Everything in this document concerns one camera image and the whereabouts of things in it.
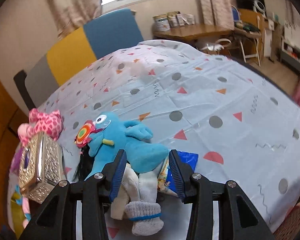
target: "floor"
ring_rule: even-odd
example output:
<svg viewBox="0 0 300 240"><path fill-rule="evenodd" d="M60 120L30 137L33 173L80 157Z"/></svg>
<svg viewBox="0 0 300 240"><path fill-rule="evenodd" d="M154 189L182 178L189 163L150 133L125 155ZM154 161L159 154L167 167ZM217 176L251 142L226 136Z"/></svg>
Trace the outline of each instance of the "floor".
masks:
<svg viewBox="0 0 300 240"><path fill-rule="evenodd" d="M270 78L287 94L292 95L299 81L298 75L295 74L286 65L275 61L274 63L267 58L261 62L261 67L254 61L247 61L250 65L261 71L265 76Z"/></svg>

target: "metal screw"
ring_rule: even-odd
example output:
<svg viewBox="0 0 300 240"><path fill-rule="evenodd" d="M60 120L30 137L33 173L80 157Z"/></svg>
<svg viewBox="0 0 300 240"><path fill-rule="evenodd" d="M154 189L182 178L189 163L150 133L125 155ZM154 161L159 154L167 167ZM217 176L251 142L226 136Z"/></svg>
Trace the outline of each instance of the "metal screw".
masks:
<svg viewBox="0 0 300 240"><path fill-rule="evenodd" d="M200 173L194 173L194 174L192 174L192 178L194 178L194 179L201 179L201 174Z"/></svg>
<svg viewBox="0 0 300 240"><path fill-rule="evenodd" d="M100 172L98 172L98 173L94 174L94 178L95 179L102 179L103 178L103 174L100 173Z"/></svg>
<svg viewBox="0 0 300 240"><path fill-rule="evenodd" d="M59 182L59 186L60 187L64 187L68 184L68 181L66 181L65 179Z"/></svg>
<svg viewBox="0 0 300 240"><path fill-rule="evenodd" d="M237 183L235 181L233 181L233 180L229 180L227 184L228 184L229 187L235 187L235 186L237 186Z"/></svg>

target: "black hair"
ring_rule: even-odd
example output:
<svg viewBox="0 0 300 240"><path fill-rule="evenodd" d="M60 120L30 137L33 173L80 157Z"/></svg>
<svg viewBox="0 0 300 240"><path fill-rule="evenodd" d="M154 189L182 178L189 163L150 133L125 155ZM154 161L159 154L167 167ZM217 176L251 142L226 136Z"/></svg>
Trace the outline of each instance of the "black hair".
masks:
<svg viewBox="0 0 300 240"><path fill-rule="evenodd" d="M80 161L75 170L73 181L83 181L92 171L94 157L90 157L89 150L88 145L82 147L82 154L80 154Z"/></svg>

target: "wooden table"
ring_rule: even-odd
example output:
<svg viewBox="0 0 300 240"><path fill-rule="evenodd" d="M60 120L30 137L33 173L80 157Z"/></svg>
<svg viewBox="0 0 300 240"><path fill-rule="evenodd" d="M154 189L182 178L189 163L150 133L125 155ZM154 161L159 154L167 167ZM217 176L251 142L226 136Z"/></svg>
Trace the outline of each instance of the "wooden table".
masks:
<svg viewBox="0 0 300 240"><path fill-rule="evenodd" d="M230 33L230 29L223 27L207 24L195 24L171 28L169 31L165 32L153 32L153 35L159 38L189 43L203 37L227 35Z"/></svg>

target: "pink curtain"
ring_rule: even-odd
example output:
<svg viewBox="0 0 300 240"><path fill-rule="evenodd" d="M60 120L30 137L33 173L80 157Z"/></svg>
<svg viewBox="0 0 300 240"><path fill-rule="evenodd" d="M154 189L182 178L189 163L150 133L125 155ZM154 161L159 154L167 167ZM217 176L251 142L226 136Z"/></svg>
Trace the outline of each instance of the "pink curtain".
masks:
<svg viewBox="0 0 300 240"><path fill-rule="evenodd" d="M205 24L234 29L230 0L200 0Z"/></svg>
<svg viewBox="0 0 300 240"><path fill-rule="evenodd" d="M101 0L48 0L62 39L101 15Z"/></svg>

